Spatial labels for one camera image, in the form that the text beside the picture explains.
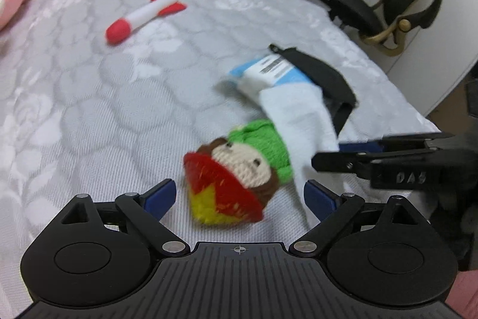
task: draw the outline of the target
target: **black bag strap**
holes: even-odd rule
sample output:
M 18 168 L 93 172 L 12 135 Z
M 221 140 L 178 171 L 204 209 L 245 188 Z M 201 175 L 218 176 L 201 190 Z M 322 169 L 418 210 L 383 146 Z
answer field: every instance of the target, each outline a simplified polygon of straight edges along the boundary
M 435 21 L 435 18 L 440 11 L 443 0 L 433 0 L 432 4 L 429 5 L 425 10 L 420 11 L 415 14 L 410 14 L 408 16 L 403 16 L 400 18 L 407 19 L 410 21 L 411 29 L 415 29 L 417 26 L 420 26 L 423 29 L 427 29 L 432 26 L 432 23 Z
M 297 48 L 281 49 L 277 45 L 271 44 L 269 49 L 284 57 L 315 85 L 322 88 L 325 97 L 340 104 L 332 118 L 335 132 L 339 135 L 357 105 L 357 99 L 342 74 L 324 61 L 302 53 Z

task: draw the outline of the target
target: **crosshair marking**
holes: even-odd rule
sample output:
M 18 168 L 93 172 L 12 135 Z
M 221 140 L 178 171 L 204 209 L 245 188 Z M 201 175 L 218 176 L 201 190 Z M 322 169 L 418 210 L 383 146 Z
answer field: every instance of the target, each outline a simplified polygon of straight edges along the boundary
M 234 249 L 231 249 L 231 250 L 234 250 L 236 253 L 242 254 L 243 252 L 245 252 L 246 250 L 249 250 L 249 249 L 246 249 L 245 247 L 239 245 L 238 247 L 236 247 Z

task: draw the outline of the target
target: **green knitted body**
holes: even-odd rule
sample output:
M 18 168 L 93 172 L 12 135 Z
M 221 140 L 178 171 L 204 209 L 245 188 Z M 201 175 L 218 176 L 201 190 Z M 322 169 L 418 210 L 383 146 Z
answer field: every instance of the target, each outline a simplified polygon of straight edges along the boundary
M 282 184 L 293 179 L 289 154 L 284 141 L 268 119 L 259 119 L 229 133 L 231 142 L 245 143 L 257 149 L 267 159 Z

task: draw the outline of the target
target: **bed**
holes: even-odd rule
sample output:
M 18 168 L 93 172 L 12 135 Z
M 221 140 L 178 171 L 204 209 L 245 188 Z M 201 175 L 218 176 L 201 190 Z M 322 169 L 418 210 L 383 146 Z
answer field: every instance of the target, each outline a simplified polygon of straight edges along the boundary
M 110 201 L 176 180 L 162 223 L 191 246 L 200 240 L 284 242 L 309 226 L 294 185 L 282 187 L 264 220 L 203 227 L 189 214 L 182 157 L 233 127 L 264 117 L 226 82 L 227 72 L 274 42 L 338 69 L 359 106 L 344 141 L 437 128 L 385 74 L 305 0 L 182 0 L 185 12 L 147 24 L 119 46 L 114 20 L 148 0 L 31 0 L 3 31 L 0 59 L 0 317 L 30 303 L 19 263 L 51 218 L 78 193 Z M 344 175 L 368 201 L 383 194 Z M 407 194 L 426 214 L 430 203 Z

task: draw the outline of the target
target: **barcode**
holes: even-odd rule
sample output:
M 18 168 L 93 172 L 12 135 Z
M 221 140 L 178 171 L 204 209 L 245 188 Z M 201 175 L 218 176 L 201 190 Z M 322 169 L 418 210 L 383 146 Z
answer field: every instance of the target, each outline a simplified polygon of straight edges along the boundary
M 274 60 L 273 62 L 271 62 L 267 67 L 263 68 L 261 70 L 261 73 L 262 74 L 266 74 L 268 72 L 270 72 L 271 70 L 273 70 L 276 66 L 278 66 L 280 63 L 282 63 L 282 58 L 278 58 L 277 60 Z
M 289 66 L 287 66 L 287 67 L 283 67 L 283 69 L 281 69 L 279 72 L 277 72 L 277 73 L 274 75 L 274 77 L 275 77 L 276 79 L 279 79 L 279 78 L 282 77 L 282 75 L 286 74 L 286 73 L 287 73 L 288 71 L 290 71 L 291 69 L 292 69 L 292 66 L 291 66 L 291 65 L 289 65 Z

